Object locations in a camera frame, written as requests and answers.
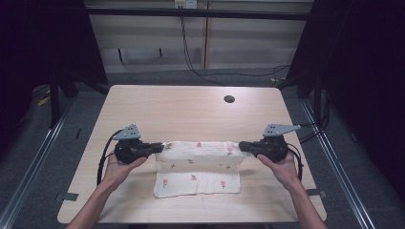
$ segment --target cloth fold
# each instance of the cloth fold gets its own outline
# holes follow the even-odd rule
[[[239,166],[244,161],[234,142],[173,141],[156,154],[157,198],[181,195],[240,193]]]

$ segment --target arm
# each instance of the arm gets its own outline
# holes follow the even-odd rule
[[[292,153],[288,153],[286,159],[278,163],[273,163],[263,155],[258,155],[257,158],[271,169],[277,180],[288,190],[301,228],[327,228],[298,179]]]
[[[118,161],[116,155],[110,155],[104,179],[98,184],[95,191],[67,228],[93,228],[108,197],[128,177],[129,173],[145,162],[146,159],[146,157],[141,157],[127,165]]]

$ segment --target gray mounting plate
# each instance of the gray mounting plate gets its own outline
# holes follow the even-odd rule
[[[277,136],[301,129],[300,125],[268,124],[263,136]]]
[[[134,138],[140,138],[140,133],[135,123],[130,125],[129,127],[125,127],[124,130],[113,136],[113,140],[125,140]]]

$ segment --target wooden table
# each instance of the wooden table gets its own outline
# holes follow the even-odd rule
[[[224,101],[226,95],[235,98]],[[117,130],[136,123],[144,142],[255,141],[268,123],[291,124],[286,104],[277,89],[235,87],[114,86],[100,112],[77,167],[58,220],[67,223],[96,188],[96,171],[103,148]],[[286,142],[302,153],[296,133]],[[114,149],[113,141],[109,152]],[[302,153],[303,184],[315,188]],[[214,194],[155,198],[156,161],[151,155],[112,193],[100,222],[122,223],[229,223],[296,221],[288,192],[255,157],[240,167],[240,194]],[[322,219],[326,212],[319,196],[310,197]]]

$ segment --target wall socket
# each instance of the wall socket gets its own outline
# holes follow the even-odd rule
[[[197,0],[175,0],[176,9],[196,9]]]

